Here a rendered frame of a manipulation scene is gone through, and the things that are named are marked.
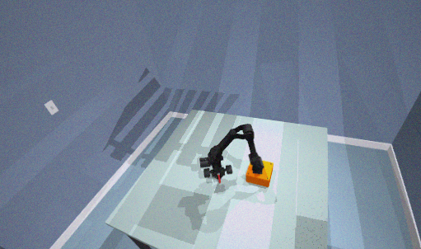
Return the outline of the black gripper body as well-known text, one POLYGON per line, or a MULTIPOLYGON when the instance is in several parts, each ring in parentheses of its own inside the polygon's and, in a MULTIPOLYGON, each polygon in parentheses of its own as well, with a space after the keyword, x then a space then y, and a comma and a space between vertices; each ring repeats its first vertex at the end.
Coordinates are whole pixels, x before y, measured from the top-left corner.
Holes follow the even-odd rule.
POLYGON ((228 175, 232 174, 232 166, 228 165, 226 166, 226 168, 224 169, 224 167, 222 167, 222 164, 220 167, 213 167, 213 170, 209 170, 209 168, 206 168, 203 170, 203 174, 205 178, 209 178, 210 174, 212 173, 212 176, 216 176, 216 174, 225 174, 225 172, 227 172, 228 175))

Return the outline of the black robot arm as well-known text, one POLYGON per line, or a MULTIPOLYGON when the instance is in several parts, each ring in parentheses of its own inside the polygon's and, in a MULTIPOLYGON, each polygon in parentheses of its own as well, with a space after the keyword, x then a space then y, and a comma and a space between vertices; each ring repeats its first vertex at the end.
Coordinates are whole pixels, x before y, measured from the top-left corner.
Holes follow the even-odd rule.
POLYGON ((229 133, 223 138, 223 140, 216 146, 213 146, 208 153, 208 157, 200 158, 200 167, 220 167, 221 161, 223 161, 222 152, 223 150, 234 140, 234 139, 246 139, 250 148, 250 164, 252 166, 253 174, 262 174, 264 165, 262 163, 262 157, 256 152, 255 148, 255 133, 251 124, 242 124, 235 129, 230 129, 229 133), (239 131, 243 131, 243 134, 237 134, 239 131))

